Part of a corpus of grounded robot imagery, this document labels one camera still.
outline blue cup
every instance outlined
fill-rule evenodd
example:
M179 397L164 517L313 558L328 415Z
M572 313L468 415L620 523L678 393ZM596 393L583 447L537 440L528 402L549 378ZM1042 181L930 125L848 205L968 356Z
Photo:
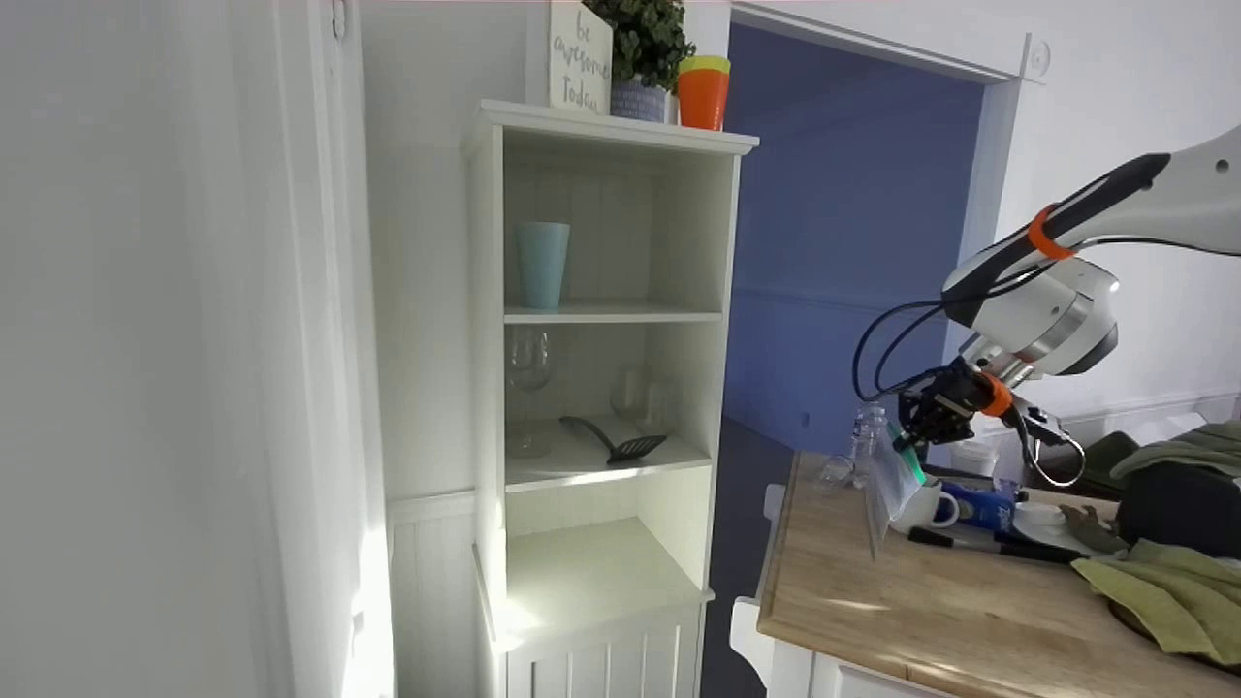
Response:
M530 310L557 310L566 279L569 225L566 221L523 221L514 232L519 248L519 289Z

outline green cloth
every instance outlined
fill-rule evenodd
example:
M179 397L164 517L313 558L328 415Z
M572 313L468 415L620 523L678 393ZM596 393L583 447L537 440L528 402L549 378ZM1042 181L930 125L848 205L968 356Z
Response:
M1127 556L1069 566L1162 650L1241 665L1241 566L1149 537Z
M1241 478L1241 421L1207 421L1168 440L1152 440L1132 450L1114 465L1114 479L1126 486L1132 474L1176 461L1176 465L1207 465L1226 478Z

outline white wall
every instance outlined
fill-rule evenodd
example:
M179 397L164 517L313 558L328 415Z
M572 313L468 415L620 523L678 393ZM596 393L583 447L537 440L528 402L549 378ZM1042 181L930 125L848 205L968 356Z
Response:
M311 9L0 4L0 693L384 693Z
M790 15L824 9L817 0L766 4ZM389 491L395 501L472 487L461 134L479 98L519 98L523 15L530 9L534 0L366 4L381 393ZM1049 41L1049 79L1033 89L1036 98L1014 125L999 201L1005 225L998 232L1014 227L1047 199L1080 185L1110 163L1149 147L1181 147L1241 120L1241 82L1234 79L1234 67L1241 67L1241 41L1234 41L1241 4L1234 0L834 0L828 9L927 49L991 55L991 28L1005 28L1005 33L1036 32ZM1137 250L1110 250L1104 263L1126 279L1126 347L1087 378L1036 382L1033 398L1091 407L1241 388L1241 363L1228 362L1228 342L1217 328L1237 313L1237 263L1137 260ZM1177 303L1203 300L1211 310L1177 310ZM461 624L472 624L472 589L459 585L459 578L468 578L468 549L442 558L433 548L433 556L404 561L404 575L417 589L450 589L433 612L459 609ZM442 624L430 624L425 609L400 609L400 618L400 665L411 665L411 655L417 655L417 662L437 662L437 681L459 676L453 686L433 686L437 693L468 686L472 665L459 662L446 669L453 650L442 650L442 643L464 640L450 640Z

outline floor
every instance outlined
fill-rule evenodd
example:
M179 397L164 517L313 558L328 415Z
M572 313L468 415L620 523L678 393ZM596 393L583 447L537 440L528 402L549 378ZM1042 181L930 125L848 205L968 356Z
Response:
M790 450L739 421L724 419L720 474L716 474L716 517L709 549L709 589L704 606L704 650L702 650L702 698L764 698L764 681L728 649L731 598L755 598L766 518L764 491L782 486Z

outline robotic arm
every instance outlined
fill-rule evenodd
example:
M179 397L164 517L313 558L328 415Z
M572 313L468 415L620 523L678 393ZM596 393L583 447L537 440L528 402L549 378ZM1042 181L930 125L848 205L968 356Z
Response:
M1029 461L1039 461L1039 440L1073 447L1012 388L1091 371L1118 347L1118 279L1073 257L1091 245L1241 257L1241 126L1185 151L1141 156L964 260L937 310L964 324L968 342L958 362L899 388L911 447L968 439L976 409L1014 426Z

